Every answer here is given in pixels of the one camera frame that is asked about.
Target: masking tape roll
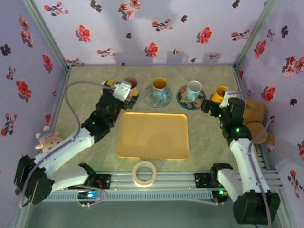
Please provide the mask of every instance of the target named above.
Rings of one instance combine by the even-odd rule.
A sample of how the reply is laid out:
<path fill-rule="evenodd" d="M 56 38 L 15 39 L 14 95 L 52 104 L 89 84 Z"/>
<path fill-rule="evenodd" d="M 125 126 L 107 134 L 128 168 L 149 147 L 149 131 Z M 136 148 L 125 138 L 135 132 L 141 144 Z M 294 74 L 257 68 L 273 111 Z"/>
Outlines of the masking tape roll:
<path fill-rule="evenodd" d="M 142 166 L 148 166 L 151 170 L 152 170 L 152 177 L 147 180 L 147 181 L 142 181 L 142 180 L 139 180 L 138 177 L 137 177 L 137 170 L 142 167 Z M 151 185 L 153 185 L 153 183 L 155 182 L 156 180 L 156 168 L 155 166 L 149 162 L 149 161 L 140 161 L 139 163 L 137 163 L 133 170 L 132 170 L 132 178 L 133 178 L 133 181 L 135 182 L 135 184 L 138 186 L 138 187 L 142 187 L 142 188 L 147 188 Z"/>

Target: toy head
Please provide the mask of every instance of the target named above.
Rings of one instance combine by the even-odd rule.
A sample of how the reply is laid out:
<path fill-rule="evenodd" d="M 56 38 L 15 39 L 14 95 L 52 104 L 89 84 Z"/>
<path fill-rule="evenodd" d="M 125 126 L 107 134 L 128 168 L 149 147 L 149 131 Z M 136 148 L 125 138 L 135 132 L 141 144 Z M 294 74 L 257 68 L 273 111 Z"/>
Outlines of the toy head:
<path fill-rule="evenodd" d="M 57 144 L 63 141 L 62 138 L 59 137 L 60 132 L 50 130 L 49 126 L 45 126 L 43 128 L 43 133 L 37 133 L 36 138 L 39 140 L 38 145 L 35 146 L 35 149 L 42 149 L 42 152 L 46 152 L 49 149 L 53 148 Z"/>

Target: orange tray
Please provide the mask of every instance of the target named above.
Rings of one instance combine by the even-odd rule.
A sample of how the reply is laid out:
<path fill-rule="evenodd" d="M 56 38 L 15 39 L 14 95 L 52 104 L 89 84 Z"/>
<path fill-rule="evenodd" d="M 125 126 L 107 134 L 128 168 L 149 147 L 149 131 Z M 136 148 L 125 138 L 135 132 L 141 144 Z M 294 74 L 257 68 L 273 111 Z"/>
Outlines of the orange tray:
<path fill-rule="evenodd" d="M 120 118 L 117 143 L 119 157 L 188 158 L 188 121 L 184 114 L 126 112 Z"/>

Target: stuffed toy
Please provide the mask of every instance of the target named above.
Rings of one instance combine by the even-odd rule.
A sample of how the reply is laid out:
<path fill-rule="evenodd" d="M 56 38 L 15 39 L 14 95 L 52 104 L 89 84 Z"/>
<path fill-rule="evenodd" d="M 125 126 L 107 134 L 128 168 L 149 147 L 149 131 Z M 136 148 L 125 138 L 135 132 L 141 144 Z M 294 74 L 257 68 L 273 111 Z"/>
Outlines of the stuffed toy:
<path fill-rule="evenodd" d="M 42 149 L 43 153 L 47 152 L 49 149 L 63 141 L 63 139 L 59 137 L 59 134 L 59 131 L 50 130 L 49 126 L 45 126 L 43 128 L 43 133 L 36 134 L 39 144 L 35 146 L 35 149 Z"/>
<path fill-rule="evenodd" d="M 246 100 L 243 113 L 243 124 L 249 129 L 252 139 L 258 136 L 263 130 L 262 124 L 265 112 L 268 111 L 266 104 L 255 100 Z M 256 141 L 255 144 L 267 143 L 268 145 L 275 144 L 275 137 L 272 132 L 265 131 Z"/>

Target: white mug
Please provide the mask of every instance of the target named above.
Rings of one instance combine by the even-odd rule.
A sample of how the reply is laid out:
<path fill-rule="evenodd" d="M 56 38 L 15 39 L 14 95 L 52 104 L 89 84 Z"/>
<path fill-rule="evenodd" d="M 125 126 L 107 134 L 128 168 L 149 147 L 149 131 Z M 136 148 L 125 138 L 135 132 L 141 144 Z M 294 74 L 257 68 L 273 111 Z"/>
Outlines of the white mug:
<path fill-rule="evenodd" d="M 191 101 L 195 101 L 196 98 L 200 95 L 200 91 L 202 89 L 201 83 L 198 81 L 190 81 L 187 84 L 187 98 Z"/>

